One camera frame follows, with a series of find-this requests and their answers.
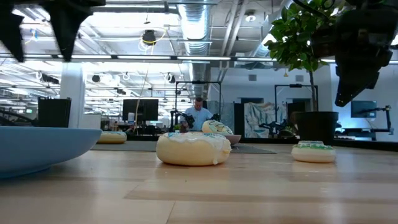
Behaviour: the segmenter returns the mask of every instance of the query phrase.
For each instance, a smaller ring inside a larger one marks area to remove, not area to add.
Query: painting
[[[278,122],[286,119],[286,104],[282,102],[277,106]],[[245,103],[244,104],[244,137],[268,138],[269,130],[262,124],[275,121],[275,103]]]

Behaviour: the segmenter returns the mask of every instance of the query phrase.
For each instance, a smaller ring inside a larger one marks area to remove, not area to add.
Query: floor mat
[[[232,146],[231,153],[248,153],[248,154],[276,154],[276,152],[272,152],[266,149],[261,149],[256,146],[249,146],[247,144],[236,144]]]
[[[156,142],[126,141],[124,144],[96,144],[91,150],[155,152]],[[247,144],[237,144],[233,146],[231,153],[276,154],[276,152],[249,146]]]

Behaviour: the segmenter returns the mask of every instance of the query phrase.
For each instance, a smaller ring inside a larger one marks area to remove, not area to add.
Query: light blue tray
[[[30,174],[89,151],[100,129],[0,126],[0,179]]]

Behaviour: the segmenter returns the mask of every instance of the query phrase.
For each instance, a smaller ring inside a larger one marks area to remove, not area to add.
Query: green leaves
[[[316,71],[318,69],[318,67],[319,67],[318,61],[314,60],[314,61],[311,62],[311,64],[312,64],[312,71],[313,72]]]
[[[287,9],[286,9],[286,7],[283,7],[283,8],[282,8],[281,14],[282,14],[282,20],[283,20],[284,22],[286,22],[286,21],[287,21]]]
[[[329,65],[329,63],[328,62],[324,62],[324,61],[319,61],[319,63],[321,63],[321,65]]]
[[[336,22],[337,16],[331,16],[333,9],[322,8],[323,0],[301,1],[314,10],[324,13],[329,18],[327,23],[334,24]],[[315,58],[311,47],[307,45],[311,35],[325,25],[324,19],[296,3],[291,4],[288,8],[283,7],[280,13],[281,18],[272,22],[273,26],[270,30],[270,34],[275,37],[276,42],[270,40],[264,44],[270,50],[270,57],[275,58],[280,64],[286,65],[289,71],[306,69],[314,72],[320,65],[328,65]]]
[[[275,37],[275,39],[279,42],[283,42],[283,35],[277,29],[272,29],[271,34]]]
[[[340,12],[341,10],[343,10],[344,5],[346,4],[346,0],[342,0],[340,2],[340,4],[338,5],[338,11]]]
[[[311,32],[302,32],[297,36],[297,41],[307,43],[307,41],[309,41],[310,38],[311,38]]]
[[[292,3],[292,4],[289,6],[289,11],[291,11],[291,12],[294,13],[294,14],[297,14],[297,13],[300,12],[300,8],[299,8],[299,6],[298,6],[296,3]]]
[[[303,62],[303,66],[305,69],[307,69],[308,71],[312,72],[312,66],[310,64],[310,62],[304,61]]]
[[[284,24],[285,22],[282,19],[277,19],[274,22],[272,22],[272,25],[274,26],[280,26],[282,24]]]
[[[269,56],[271,58],[275,58],[277,51],[276,50],[271,50],[271,52],[269,52]]]
[[[300,59],[305,61],[307,59],[307,55],[305,53],[300,54]]]

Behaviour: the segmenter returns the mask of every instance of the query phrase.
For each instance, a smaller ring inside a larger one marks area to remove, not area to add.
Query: wooden tabletop
[[[232,154],[218,166],[153,152],[89,151],[0,181],[2,224],[398,223],[398,153],[337,147],[335,164]]]

